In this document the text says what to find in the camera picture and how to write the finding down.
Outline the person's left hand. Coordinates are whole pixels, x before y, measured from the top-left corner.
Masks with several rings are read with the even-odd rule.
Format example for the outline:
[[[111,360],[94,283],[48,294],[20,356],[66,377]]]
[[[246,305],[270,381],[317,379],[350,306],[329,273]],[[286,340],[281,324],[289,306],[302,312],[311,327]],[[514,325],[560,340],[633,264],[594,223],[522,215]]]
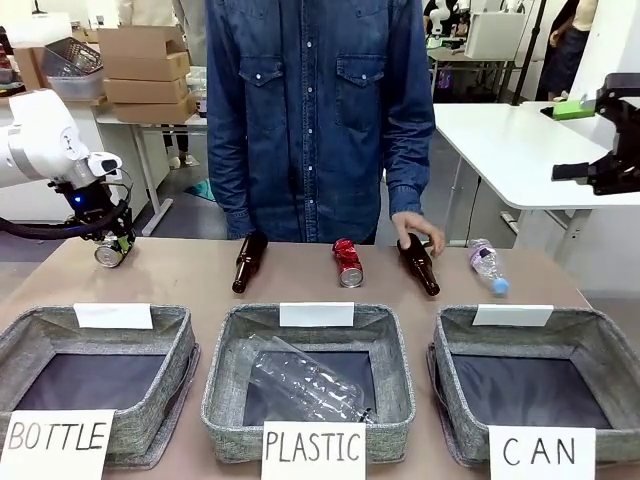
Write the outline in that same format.
[[[409,234],[418,232],[429,238],[432,254],[435,257],[443,253],[446,246],[444,233],[428,222],[422,215],[414,212],[397,212],[391,216],[391,221],[396,228],[402,249],[407,250],[411,245]]]

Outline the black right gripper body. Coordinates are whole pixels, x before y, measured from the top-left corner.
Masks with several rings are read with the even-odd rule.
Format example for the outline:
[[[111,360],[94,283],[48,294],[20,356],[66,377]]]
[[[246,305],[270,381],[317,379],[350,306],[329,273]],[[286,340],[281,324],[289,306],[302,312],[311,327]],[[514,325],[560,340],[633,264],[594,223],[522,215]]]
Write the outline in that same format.
[[[619,158],[639,156],[639,113],[627,112],[613,121],[616,137],[613,152]]]

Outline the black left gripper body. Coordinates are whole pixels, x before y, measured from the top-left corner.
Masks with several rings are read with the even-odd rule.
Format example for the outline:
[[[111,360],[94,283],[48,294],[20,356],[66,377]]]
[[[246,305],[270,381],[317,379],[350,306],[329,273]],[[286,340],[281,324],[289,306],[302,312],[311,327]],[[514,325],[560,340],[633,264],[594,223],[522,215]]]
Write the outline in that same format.
[[[114,203],[111,200],[111,187],[125,189],[125,197]],[[88,186],[74,189],[69,182],[65,182],[59,185],[59,193],[73,210],[73,215],[64,222],[62,239],[80,237],[100,229],[107,230],[108,235],[115,237],[124,229],[133,230],[129,207],[131,188],[124,183],[96,180]]]

